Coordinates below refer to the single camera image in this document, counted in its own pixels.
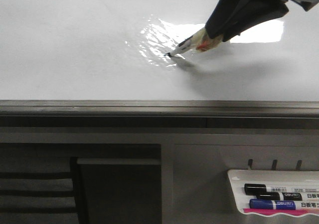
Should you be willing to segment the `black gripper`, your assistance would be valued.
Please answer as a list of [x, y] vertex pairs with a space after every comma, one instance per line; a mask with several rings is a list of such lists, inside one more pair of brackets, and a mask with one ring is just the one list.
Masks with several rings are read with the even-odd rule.
[[[219, 0], [215, 10], [205, 24], [208, 37], [213, 39], [221, 34], [226, 42], [241, 32], [260, 23], [280, 18], [289, 9], [288, 0]], [[319, 0], [291, 0], [309, 11]]]

